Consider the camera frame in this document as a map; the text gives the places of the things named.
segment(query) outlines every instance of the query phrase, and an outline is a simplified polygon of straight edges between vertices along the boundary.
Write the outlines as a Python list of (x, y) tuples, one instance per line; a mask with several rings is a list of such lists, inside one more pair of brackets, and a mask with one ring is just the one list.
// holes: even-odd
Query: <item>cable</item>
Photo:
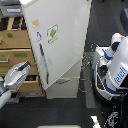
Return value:
[(80, 86), (79, 86), (79, 90), (80, 90), (81, 92), (83, 92), (83, 93), (89, 92), (89, 91), (92, 89), (92, 83), (91, 83), (89, 80), (87, 80), (87, 79), (80, 79), (80, 80), (88, 81), (88, 82), (90, 83), (91, 87), (90, 87), (87, 91), (83, 91), (83, 90), (80, 88)]
[(91, 45), (91, 50), (92, 50), (92, 52), (94, 52), (94, 50), (93, 50), (93, 46), (94, 46), (94, 45), (95, 45), (95, 48), (96, 48), (96, 47), (99, 47), (98, 44), (93, 43), (93, 44)]
[(122, 119), (122, 106), (123, 106), (124, 97), (125, 97), (125, 95), (126, 95), (127, 93), (128, 93), (128, 90), (125, 91), (124, 96), (123, 96), (122, 101), (121, 101), (121, 116), (120, 116), (120, 122), (119, 122), (119, 126), (118, 126), (118, 128), (120, 128), (120, 125), (121, 125), (121, 119)]

